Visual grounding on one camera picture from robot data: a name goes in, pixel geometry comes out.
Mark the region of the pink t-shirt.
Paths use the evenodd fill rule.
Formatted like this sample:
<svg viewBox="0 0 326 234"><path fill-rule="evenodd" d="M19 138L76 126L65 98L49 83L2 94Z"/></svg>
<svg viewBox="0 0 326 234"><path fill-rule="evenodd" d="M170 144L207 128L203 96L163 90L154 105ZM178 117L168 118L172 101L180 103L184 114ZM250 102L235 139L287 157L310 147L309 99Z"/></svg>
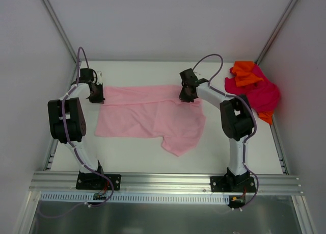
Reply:
<svg viewBox="0 0 326 234"><path fill-rule="evenodd" d="M105 87L95 135L106 138L162 138L164 150L182 156L197 147L206 117L202 101L179 99L181 87Z"/></svg>

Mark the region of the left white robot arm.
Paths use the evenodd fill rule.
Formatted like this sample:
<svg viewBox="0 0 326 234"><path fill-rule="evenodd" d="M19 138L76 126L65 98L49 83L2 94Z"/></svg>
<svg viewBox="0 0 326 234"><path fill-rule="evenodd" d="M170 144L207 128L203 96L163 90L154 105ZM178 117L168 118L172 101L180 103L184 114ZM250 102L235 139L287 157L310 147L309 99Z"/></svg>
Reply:
<svg viewBox="0 0 326 234"><path fill-rule="evenodd" d="M78 163L80 174L89 174L87 184L94 190L104 186L105 177L99 160L88 149L84 139L87 132L80 95L87 91L90 103L103 104L102 73L83 68L70 89L59 99L47 103L51 136L64 144Z"/></svg>

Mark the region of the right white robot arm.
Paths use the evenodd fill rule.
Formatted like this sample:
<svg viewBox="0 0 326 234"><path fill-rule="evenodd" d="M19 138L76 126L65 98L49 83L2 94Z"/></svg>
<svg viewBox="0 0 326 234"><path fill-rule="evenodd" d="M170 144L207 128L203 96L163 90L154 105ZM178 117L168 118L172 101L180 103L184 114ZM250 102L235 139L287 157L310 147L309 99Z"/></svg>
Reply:
<svg viewBox="0 0 326 234"><path fill-rule="evenodd" d="M257 124L245 95L235 96L210 85L207 79L198 79L190 68L180 73L182 89L179 99L194 102L200 98L219 109L224 134L229 138L230 160L226 187L237 192L250 177L246 166L247 142L255 134Z"/></svg>

